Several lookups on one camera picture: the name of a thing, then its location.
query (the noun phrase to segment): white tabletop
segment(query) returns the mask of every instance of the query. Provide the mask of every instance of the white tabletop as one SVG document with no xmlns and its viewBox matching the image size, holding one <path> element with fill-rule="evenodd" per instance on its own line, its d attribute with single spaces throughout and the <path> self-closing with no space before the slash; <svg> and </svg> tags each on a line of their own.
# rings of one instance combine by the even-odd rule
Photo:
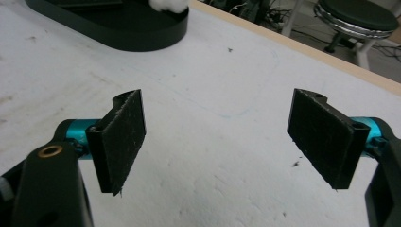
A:
<svg viewBox="0 0 401 227">
<path fill-rule="evenodd" d="M 97 227 L 368 226 L 375 161 L 362 158 L 351 188 L 332 190 L 287 134 L 292 93 L 380 117 L 400 137 L 400 86 L 192 4 L 183 40 L 132 53 L 0 0 L 0 172 L 62 120 L 101 118 L 112 97 L 142 89 L 148 134 L 122 198 L 101 194 L 93 163 L 79 161 Z"/>
</svg>

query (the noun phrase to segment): black velcro pad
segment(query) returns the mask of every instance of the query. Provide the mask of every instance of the black velcro pad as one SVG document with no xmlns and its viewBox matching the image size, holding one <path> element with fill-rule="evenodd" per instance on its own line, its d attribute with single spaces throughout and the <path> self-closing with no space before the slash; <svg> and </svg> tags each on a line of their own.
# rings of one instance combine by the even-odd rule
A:
<svg viewBox="0 0 401 227">
<path fill-rule="evenodd" d="M 145 134 L 140 90 L 113 98 L 113 108 L 86 130 L 103 193 L 113 192 L 116 195 L 121 191 Z"/>
<path fill-rule="evenodd" d="M 347 189 L 370 128 L 327 104 L 327 97 L 295 89 L 288 133 L 334 189 Z"/>
</svg>

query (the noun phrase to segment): cotton ball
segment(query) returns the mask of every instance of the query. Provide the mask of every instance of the cotton ball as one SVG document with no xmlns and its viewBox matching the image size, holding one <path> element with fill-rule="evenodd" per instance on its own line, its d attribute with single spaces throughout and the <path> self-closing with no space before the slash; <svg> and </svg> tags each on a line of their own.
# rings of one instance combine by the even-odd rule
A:
<svg viewBox="0 0 401 227">
<path fill-rule="evenodd" d="M 170 10 L 175 13 L 183 12 L 188 7 L 189 0 L 149 0 L 150 6 L 157 10 Z"/>
</svg>

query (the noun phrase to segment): brass insert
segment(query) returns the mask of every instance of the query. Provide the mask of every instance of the brass insert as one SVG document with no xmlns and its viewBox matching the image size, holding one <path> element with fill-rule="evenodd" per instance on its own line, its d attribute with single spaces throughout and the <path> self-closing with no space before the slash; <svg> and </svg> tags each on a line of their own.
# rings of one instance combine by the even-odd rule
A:
<svg viewBox="0 0 401 227">
<path fill-rule="evenodd" d="M 48 147 L 41 149 L 38 152 L 38 156 L 40 158 L 50 158 L 50 157 L 58 155 L 60 152 L 62 152 L 62 146 L 59 146 L 59 145 L 48 146 Z"/>
</svg>

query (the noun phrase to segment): stool seat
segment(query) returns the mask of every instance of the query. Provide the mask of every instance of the stool seat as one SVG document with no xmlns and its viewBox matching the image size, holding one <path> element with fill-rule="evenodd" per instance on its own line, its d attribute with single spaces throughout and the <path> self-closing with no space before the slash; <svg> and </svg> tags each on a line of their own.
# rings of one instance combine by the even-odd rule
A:
<svg viewBox="0 0 401 227">
<path fill-rule="evenodd" d="M 387 9 L 367 0 L 321 0 L 321 7 L 343 22 L 371 30 L 394 31 L 398 22 Z"/>
</svg>

